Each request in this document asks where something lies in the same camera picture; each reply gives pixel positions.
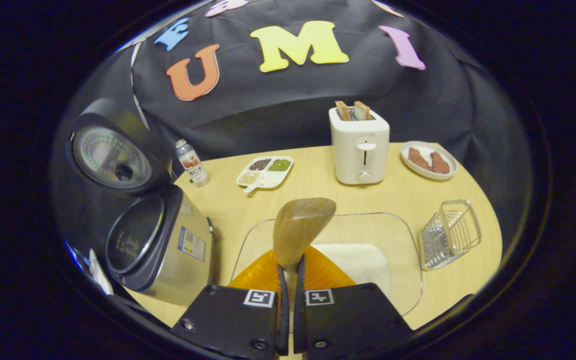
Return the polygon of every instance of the yellow letter m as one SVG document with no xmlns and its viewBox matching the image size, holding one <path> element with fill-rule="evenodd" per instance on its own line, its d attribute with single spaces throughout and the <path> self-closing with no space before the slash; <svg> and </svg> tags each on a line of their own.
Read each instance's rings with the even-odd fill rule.
<svg viewBox="0 0 576 360">
<path fill-rule="evenodd" d="M 259 70 L 264 73 L 288 68 L 288 60 L 283 59 L 279 50 L 293 62 L 303 65 L 308 51 L 313 48 L 310 60 L 315 64 L 339 64 L 348 62 L 348 55 L 341 52 L 330 21 L 308 21 L 301 27 L 298 36 L 279 26 L 262 27 L 250 33 L 259 39 L 263 53 L 263 64 Z"/>
</svg>

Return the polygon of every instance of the pink letter i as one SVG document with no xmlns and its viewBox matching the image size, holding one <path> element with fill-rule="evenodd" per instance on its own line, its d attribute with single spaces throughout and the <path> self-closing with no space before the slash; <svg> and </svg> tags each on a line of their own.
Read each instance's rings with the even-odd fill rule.
<svg viewBox="0 0 576 360">
<path fill-rule="evenodd" d="M 419 59 L 415 49 L 412 47 L 409 40 L 410 35 L 407 32 L 384 25 L 380 25 L 379 29 L 384 30 L 386 34 L 390 35 L 390 39 L 395 43 L 395 47 L 399 53 L 397 55 L 397 62 L 401 66 L 407 66 L 408 68 L 419 70 L 424 70 L 426 68 L 426 64 Z"/>
</svg>

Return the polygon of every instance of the white toaster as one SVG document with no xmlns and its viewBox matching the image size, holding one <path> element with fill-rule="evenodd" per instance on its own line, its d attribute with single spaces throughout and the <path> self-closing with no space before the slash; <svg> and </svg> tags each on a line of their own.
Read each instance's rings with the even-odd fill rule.
<svg viewBox="0 0 576 360">
<path fill-rule="evenodd" d="M 349 106 L 352 121 L 343 121 L 336 107 L 329 110 L 334 175 L 344 184 L 373 184 L 386 174 L 391 127 L 370 110 L 370 120 L 357 120 Z"/>
</svg>

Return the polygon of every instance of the stainless steel rice cooker body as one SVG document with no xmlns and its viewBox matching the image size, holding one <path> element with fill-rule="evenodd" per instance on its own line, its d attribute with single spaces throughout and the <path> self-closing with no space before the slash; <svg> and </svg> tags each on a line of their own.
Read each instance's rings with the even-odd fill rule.
<svg viewBox="0 0 576 360">
<path fill-rule="evenodd" d="M 114 223 L 105 244 L 110 276 L 124 287 L 188 306 L 211 282 L 213 234 L 180 187 L 144 196 Z"/>
</svg>

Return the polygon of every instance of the beans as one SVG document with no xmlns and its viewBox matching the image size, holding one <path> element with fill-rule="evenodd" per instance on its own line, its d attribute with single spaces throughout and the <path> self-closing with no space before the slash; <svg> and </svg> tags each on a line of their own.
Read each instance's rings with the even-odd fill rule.
<svg viewBox="0 0 576 360">
<path fill-rule="evenodd" d="M 286 171 L 290 166 L 290 160 L 277 159 L 272 162 L 272 165 L 268 169 L 269 171 Z"/>
<path fill-rule="evenodd" d="M 245 185 L 250 185 L 254 183 L 259 177 L 258 173 L 245 173 L 239 179 L 239 182 Z"/>
<path fill-rule="evenodd" d="M 248 168 L 248 170 L 264 170 L 269 162 L 270 162 L 270 159 L 263 159 L 263 160 L 256 161 L 254 164 L 252 164 Z"/>
</svg>

